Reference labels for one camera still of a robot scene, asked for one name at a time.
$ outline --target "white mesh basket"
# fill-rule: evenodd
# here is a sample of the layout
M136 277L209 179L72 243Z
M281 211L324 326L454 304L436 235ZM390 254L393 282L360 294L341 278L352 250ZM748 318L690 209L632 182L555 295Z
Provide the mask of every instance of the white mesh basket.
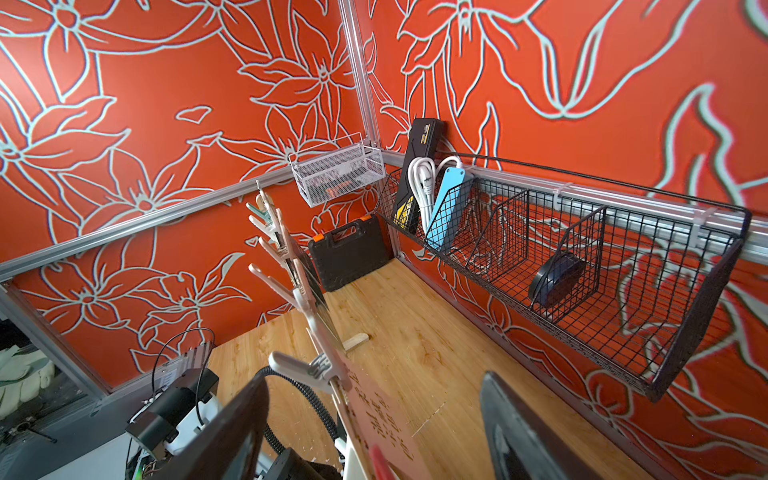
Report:
M346 195L385 176L381 150L362 143L307 160L292 161L291 170L299 193L310 207Z

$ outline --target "cardboard sign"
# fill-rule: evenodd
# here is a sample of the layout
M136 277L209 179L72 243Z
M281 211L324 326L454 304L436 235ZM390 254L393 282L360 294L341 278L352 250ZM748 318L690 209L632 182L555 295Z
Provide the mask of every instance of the cardboard sign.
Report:
M359 367L348 359L344 363L352 380L352 389L346 391L347 409L360 434L359 444L366 450L378 445L402 480L403 474L412 480L431 478L396 404Z

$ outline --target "white cable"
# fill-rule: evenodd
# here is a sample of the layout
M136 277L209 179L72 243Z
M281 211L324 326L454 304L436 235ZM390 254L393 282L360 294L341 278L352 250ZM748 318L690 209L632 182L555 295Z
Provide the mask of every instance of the white cable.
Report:
M422 227L425 232L432 219L432 207L435 204L432 194L435 190L436 177L435 162L431 158L417 157L408 165L408 183L421 210Z
M464 165L462 165L462 159L457 157L456 155L451 155L450 157L446 157L442 162L440 162L440 165L437 167L437 170L435 170L436 173L440 173L440 170L442 170L442 166L447 164L449 161L456 162L456 167L458 168L464 168Z

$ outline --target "blue power strip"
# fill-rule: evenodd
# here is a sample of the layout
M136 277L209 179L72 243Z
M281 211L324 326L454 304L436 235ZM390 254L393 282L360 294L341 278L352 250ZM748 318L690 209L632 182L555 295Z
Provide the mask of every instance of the blue power strip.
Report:
M473 178L463 168L449 167L445 171L426 233L427 244L440 253L450 250L456 238Z

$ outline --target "metal bracket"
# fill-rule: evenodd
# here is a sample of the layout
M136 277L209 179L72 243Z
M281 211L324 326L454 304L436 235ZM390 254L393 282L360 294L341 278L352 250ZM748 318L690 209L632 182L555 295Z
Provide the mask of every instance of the metal bracket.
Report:
M699 232L701 231L701 226L704 225L716 211L717 208L711 207L707 208L703 212L696 212L694 214L694 219L691 221L693 226L690 228L690 235L688 236L688 248L698 247Z
M566 184L558 185L554 188L552 191L552 209L556 211L560 211L562 208L562 199L560 198L560 194L563 193L563 190L573 185L573 182L568 182Z

